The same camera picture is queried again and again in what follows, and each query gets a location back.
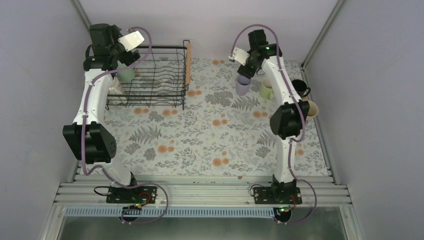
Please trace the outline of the mint green tumbler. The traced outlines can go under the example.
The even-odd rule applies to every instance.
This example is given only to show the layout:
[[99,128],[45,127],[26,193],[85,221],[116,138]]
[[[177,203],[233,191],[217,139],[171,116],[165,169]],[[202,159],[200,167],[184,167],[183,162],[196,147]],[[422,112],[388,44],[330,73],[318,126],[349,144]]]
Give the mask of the mint green tumbler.
[[116,74],[122,83],[131,83],[131,81],[136,77],[136,73],[133,68],[118,71]]

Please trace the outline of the lilac plastic cup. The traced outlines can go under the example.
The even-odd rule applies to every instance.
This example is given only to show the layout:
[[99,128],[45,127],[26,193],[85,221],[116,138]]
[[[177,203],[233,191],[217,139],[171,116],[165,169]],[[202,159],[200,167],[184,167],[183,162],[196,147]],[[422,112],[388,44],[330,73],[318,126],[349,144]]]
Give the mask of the lilac plastic cup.
[[235,91],[239,96],[244,96],[250,90],[252,80],[243,75],[238,75],[235,82]]

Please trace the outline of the light green mug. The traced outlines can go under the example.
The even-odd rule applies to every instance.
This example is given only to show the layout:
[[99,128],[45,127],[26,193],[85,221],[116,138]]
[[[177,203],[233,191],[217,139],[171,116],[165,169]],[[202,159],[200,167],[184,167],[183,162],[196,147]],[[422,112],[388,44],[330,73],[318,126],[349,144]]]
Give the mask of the light green mug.
[[275,98],[272,84],[268,79],[262,80],[259,88],[259,95],[266,100],[273,100]]

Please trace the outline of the black cylindrical cup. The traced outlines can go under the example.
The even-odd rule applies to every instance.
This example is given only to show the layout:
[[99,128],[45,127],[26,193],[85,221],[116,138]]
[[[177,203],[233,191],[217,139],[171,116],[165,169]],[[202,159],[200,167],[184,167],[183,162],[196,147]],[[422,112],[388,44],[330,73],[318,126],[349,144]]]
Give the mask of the black cylindrical cup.
[[310,92],[311,92],[311,88],[309,86],[307,86],[307,84],[300,79],[294,79],[291,81],[295,91],[297,92],[297,94],[303,99],[306,98]]

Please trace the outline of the beige floral mug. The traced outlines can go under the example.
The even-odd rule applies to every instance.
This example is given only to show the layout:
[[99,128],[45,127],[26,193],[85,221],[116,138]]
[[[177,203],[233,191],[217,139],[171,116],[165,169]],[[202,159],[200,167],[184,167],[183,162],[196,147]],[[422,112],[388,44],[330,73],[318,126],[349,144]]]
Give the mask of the beige floral mug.
[[310,122],[319,114],[319,107],[311,100],[307,100],[307,103],[309,104],[309,110],[307,112],[305,121]]

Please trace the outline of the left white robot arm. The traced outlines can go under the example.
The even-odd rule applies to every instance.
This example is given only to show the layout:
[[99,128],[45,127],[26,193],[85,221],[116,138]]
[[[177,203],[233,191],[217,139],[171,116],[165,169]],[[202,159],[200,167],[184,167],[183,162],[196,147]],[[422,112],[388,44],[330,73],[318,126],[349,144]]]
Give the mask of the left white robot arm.
[[83,62],[84,89],[77,114],[62,135],[75,158],[81,162],[86,176],[102,171],[111,181],[111,187],[120,188],[119,196],[131,203],[139,197],[134,174],[115,158],[117,143],[104,126],[104,113],[110,88],[119,64],[126,68],[134,65],[140,55],[133,50],[145,40],[132,29],[123,35],[116,25],[93,24],[89,27],[91,44]]

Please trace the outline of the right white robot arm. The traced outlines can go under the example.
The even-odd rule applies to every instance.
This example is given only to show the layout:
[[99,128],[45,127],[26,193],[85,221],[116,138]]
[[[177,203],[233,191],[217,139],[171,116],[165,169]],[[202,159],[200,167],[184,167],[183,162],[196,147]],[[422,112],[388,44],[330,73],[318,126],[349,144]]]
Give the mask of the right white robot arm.
[[293,87],[278,43],[268,43],[262,29],[250,32],[248,42],[248,51],[235,47],[229,58],[240,64],[238,74],[248,79],[262,70],[278,104],[269,120],[277,147],[277,167],[272,175],[270,195],[274,202],[282,204],[289,197],[297,195],[297,179],[291,170],[291,161],[294,158],[295,143],[303,138],[310,105],[302,100]]

